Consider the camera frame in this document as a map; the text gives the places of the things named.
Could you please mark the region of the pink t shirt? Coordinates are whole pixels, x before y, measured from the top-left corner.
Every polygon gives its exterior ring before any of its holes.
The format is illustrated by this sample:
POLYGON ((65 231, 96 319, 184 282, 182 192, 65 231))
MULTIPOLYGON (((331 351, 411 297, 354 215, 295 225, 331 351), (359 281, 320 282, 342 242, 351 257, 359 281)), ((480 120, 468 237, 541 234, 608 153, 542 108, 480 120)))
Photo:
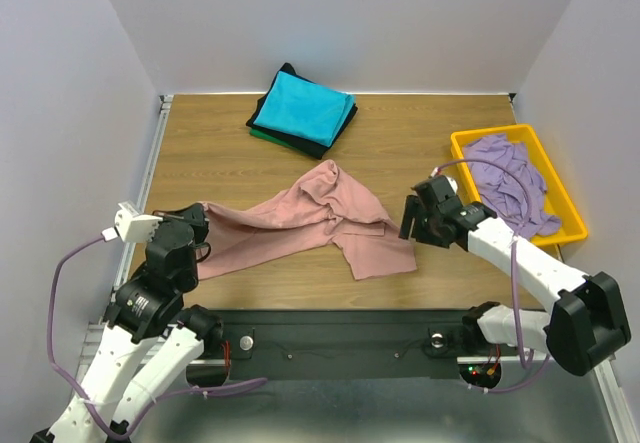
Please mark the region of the pink t shirt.
POLYGON ((330 244, 340 249, 356 280, 417 269, 412 245, 399 237, 378 198, 332 160, 250 209, 202 206, 211 246, 198 264, 202 280, 330 244))

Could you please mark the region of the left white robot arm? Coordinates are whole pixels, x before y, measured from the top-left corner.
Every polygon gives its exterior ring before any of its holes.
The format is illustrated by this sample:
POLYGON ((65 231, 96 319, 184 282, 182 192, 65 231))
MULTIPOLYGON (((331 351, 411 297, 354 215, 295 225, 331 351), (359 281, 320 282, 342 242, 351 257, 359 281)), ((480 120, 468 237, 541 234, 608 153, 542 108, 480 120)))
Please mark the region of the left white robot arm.
POLYGON ((116 239, 143 243, 145 259, 107 307, 100 344, 83 380, 56 362, 54 316, 47 316, 47 357, 71 386, 72 398, 32 441, 128 442, 187 364, 221 349, 221 320, 202 307, 184 306, 185 294, 198 285, 197 265, 211 252, 208 232, 200 203, 143 214, 123 202, 113 225, 80 245, 85 250, 116 239))

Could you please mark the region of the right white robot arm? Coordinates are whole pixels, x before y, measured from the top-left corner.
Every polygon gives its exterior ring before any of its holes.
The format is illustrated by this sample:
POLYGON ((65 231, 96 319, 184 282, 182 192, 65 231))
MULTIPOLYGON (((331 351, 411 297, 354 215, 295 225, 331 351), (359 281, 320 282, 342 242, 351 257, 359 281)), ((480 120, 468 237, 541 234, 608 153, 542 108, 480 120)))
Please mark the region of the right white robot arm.
POLYGON ((443 175, 414 186, 405 200, 400 237, 448 248, 453 244, 503 271, 524 288, 539 311, 486 302, 465 315, 463 347, 482 353, 493 344, 551 356, 568 373, 583 376, 631 340, 621 291, 605 272, 589 275, 518 236, 480 202, 462 203, 443 175))

